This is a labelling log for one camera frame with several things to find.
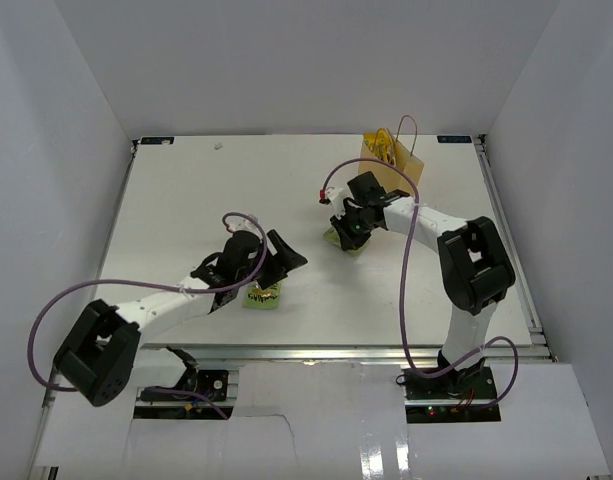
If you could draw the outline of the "light green sachet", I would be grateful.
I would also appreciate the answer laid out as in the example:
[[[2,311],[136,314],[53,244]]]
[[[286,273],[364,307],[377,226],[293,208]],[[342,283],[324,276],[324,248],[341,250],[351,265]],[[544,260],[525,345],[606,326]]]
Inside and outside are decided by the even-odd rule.
[[[359,255],[362,254],[362,252],[368,247],[369,245],[369,241],[367,241],[364,245],[362,245],[361,247],[359,247],[358,249],[349,249],[349,250],[343,250],[342,246],[341,246],[341,240],[340,237],[337,233],[337,231],[335,230],[334,227],[329,227],[323,234],[323,238],[324,240],[331,244],[332,246],[334,246],[335,248],[337,248],[338,250],[340,250],[342,253],[345,253],[346,255],[349,256],[353,256],[353,257],[357,257]]]

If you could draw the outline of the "yellow M&M packet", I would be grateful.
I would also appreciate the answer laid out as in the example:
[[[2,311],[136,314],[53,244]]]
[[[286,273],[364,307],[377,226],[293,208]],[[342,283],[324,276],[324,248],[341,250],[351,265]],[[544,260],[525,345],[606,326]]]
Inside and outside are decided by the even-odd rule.
[[[387,161],[390,137],[385,130],[365,134],[364,143],[375,158]]]
[[[379,128],[375,134],[374,153],[382,162],[396,165],[395,140],[385,127]]]

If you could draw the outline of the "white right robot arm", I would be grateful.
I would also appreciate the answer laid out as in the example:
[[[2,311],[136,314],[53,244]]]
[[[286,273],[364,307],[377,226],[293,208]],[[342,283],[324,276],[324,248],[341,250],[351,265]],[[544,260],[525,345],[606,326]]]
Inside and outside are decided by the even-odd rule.
[[[486,335],[498,304],[515,284],[516,274],[493,220],[466,220],[426,207],[418,190],[391,191],[366,171],[344,188],[324,186],[323,204],[331,205],[331,227],[346,252],[361,250],[377,229],[418,242],[439,260],[444,291],[452,304],[447,337],[433,370],[409,366],[407,384],[426,384],[458,399],[470,391],[483,366]]]

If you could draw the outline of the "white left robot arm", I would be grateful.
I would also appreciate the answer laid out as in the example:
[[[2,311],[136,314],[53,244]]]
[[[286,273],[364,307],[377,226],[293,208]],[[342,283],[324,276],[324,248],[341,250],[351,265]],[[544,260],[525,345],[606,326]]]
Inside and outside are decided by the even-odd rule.
[[[172,347],[149,349],[147,343],[173,327],[214,313],[248,284],[271,287],[307,262],[274,230],[266,238],[239,230],[222,251],[206,257],[169,291],[160,289],[117,305],[102,299],[90,302],[53,364],[94,407],[108,404],[130,384],[188,398],[198,378],[190,355]]]

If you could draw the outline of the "brown paper bag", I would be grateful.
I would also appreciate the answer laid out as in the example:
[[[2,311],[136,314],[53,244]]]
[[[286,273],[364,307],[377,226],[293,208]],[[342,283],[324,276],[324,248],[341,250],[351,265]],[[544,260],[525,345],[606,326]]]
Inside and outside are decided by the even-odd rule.
[[[404,120],[408,118],[413,122],[414,136],[412,144],[407,148],[400,140],[400,130]],[[358,164],[357,172],[363,174],[366,172],[372,172],[377,179],[378,183],[387,191],[402,190],[410,195],[414,194],[414,189],[410,183],[405,179],[409,178],[415,186],[419,185],[422,172],[424,169],[424,163],[414,154],[414,148],[417,142],[417,123],[410,115],[404,115],[400,119],[398,130],[396,134],[392,134],[395,140],[395,152],[396,152],[396,165],[392,166],[381,160],[375,158],[368,150],[364,143],[364,135],[362,138],[362,145],[360,151],[361,158],[369,158],[377,160],[377,163],[360,162]]]

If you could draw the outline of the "green candy packet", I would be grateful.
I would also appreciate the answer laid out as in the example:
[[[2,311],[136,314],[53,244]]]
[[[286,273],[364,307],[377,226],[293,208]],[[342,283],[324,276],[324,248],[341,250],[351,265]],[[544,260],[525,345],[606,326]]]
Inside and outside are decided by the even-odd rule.
[[[267,288],[251,283],[243,296],[242,307],[254,310],[275,310],[279,307],[281,283],[277,282]]]

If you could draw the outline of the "aluminium table front rail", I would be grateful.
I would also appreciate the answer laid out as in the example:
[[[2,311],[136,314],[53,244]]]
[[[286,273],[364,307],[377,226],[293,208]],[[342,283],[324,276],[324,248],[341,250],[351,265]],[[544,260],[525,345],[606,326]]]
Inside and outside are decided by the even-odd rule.
[[[198,361],[386,361],[407,364],[404,352],[394,346],[365,347],[301,347],[301,346],[178,346]],[[550,351],[545,344],[517,347],[522,360],[548,360]],[[433,362],[439,349],[412,348],[415,362]],[[493,346],[485,352],[488,358],[512,359],[510,346]]]

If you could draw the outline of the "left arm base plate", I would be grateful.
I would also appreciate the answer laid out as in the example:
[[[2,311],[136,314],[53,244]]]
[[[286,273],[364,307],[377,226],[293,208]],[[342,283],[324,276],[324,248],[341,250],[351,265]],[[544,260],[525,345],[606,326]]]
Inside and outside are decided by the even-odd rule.
[[[173,387],[148,387],[137,397],[133,417],[142,420],[227,420],[234,401],[229,398],[227,370],[188,369]]]

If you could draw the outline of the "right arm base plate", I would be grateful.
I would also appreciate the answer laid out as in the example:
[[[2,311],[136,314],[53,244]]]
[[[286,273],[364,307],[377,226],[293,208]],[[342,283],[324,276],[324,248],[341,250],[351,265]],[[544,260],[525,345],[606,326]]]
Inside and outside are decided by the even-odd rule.
[[[395,383],[404,390],[409,425],[501,421],[500,407],[489,406],[498,395],[489,367],[459,384],[447,377],[423,379],[408,372],[398,375]]]

